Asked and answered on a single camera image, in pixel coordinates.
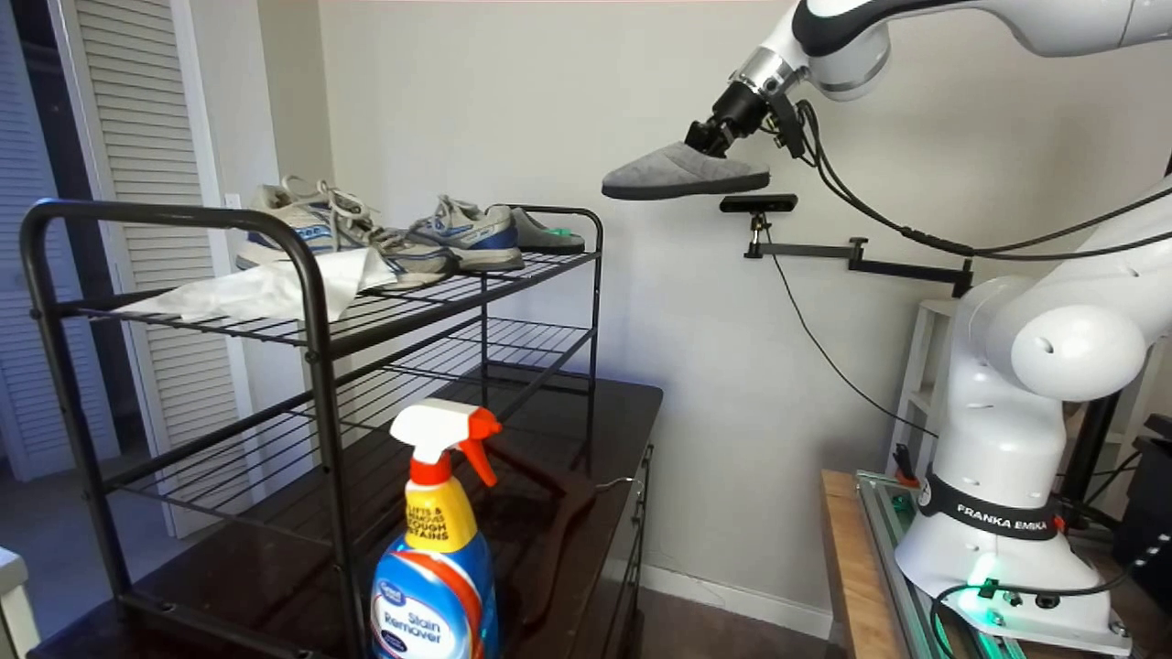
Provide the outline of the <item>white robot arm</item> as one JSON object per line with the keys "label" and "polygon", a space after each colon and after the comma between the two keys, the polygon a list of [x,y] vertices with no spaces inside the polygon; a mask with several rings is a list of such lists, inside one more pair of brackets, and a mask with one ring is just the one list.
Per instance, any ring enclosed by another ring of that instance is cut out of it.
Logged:
{"label": "white robot arm", "polygon": [[[989,11],[1037,55],[1090,55],[1172,38],[1172,0],[796,0],[731,73],[688,144],[719,163],[800,82],[850,95],[890,55],[885,26]],[[899,573],[981,634],[1128,659],[1105,577],[1057,531],[1051,485],[1070,403],[1134,381],[1167,331],[1167,203],[1133,203],[1040,280],[989,280],[950,320],[939,447]]]}

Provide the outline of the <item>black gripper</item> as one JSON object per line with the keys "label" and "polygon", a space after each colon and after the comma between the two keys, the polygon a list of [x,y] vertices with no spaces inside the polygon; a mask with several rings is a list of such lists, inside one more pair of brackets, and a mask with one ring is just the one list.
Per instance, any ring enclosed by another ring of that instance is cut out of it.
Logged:
{"label": "black gripper", "polygon": [[736,139],[763,127],[772,105],[775,91],[753,91],[744,82],[731,82],[710,105],[710,117],[688,125],[685,144],[707,159],[724,159]]}

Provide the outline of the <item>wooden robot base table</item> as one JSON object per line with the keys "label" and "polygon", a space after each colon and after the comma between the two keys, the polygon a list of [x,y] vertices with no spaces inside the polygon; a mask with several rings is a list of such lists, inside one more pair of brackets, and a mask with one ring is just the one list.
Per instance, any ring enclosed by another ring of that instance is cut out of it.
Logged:
{"label": "wooden robot base table", "polygon": [[850,659],[905,659],[905,634],[854,471],[819,471],[836,631]]}

